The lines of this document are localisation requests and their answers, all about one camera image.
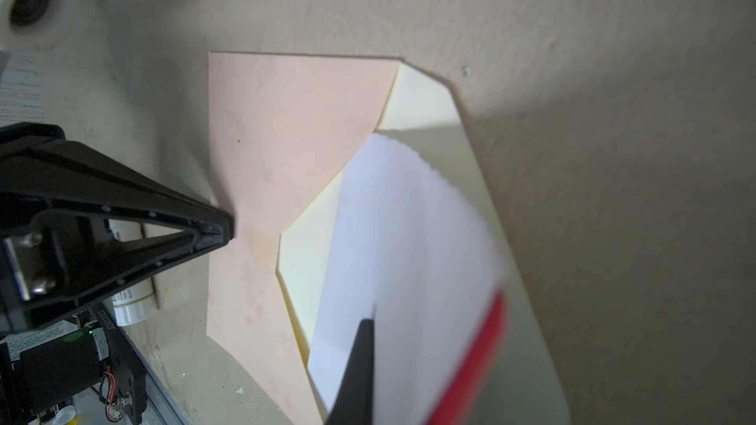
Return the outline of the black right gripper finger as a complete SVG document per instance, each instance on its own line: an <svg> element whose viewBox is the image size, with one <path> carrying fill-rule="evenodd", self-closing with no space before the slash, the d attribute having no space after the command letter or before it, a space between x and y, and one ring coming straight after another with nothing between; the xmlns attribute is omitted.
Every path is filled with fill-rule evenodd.
<svg viewBox="0 0 756 425"><path fill-rule="evenodd" d="M373 419L374 321L363 319L356 331L352 351L328 425L370 425Z"/></svg>

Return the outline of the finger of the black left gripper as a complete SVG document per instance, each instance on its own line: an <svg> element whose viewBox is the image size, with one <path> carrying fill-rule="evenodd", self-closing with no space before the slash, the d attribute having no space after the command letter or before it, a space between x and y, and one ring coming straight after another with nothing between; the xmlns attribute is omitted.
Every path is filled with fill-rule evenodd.
<svg viewBox="0 0 756 425"><path fill-rule="evenodd" d="M231 214L75 141L61 127L1 130L1 330L75 315L220 249Z"/></svg>

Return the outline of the pink lined letter paper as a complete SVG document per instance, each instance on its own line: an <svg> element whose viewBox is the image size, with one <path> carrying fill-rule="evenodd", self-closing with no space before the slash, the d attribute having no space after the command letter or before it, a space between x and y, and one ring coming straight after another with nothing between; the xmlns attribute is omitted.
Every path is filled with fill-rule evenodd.
<svg viewBox="0 0 756 425"><path fill-rule="evenodd" d="M358 325L374 321L372 424L450 424L504 323L499 243L466 195L373 134L348 161L307 369L334 407Z"/></svg>

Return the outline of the pink paper envelope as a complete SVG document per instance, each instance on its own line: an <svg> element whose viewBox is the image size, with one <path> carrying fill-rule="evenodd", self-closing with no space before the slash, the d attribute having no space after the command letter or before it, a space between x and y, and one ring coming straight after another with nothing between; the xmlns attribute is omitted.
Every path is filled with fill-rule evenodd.
<svg viewBox="0 0 756 425"><path fill-rule="evenodd" d="M295 424L327 424L307 369L342 173L373 134L458 187L506 261L503 329L459 419L566 424L566 395L450 90L395 59L213 53L210 156L235 234L210 257L207 332Z"/></svg>

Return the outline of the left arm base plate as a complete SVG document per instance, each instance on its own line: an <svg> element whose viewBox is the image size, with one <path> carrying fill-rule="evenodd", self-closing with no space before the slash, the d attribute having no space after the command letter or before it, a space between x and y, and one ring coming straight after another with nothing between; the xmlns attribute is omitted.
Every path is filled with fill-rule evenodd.
<svg viewBox="0 0 756 425"><path fill-rule="evenodd" d="M93 392L108 424L141 424L147 369L100 304L48 328L1 337L1 422L28 424Z"/></svg>

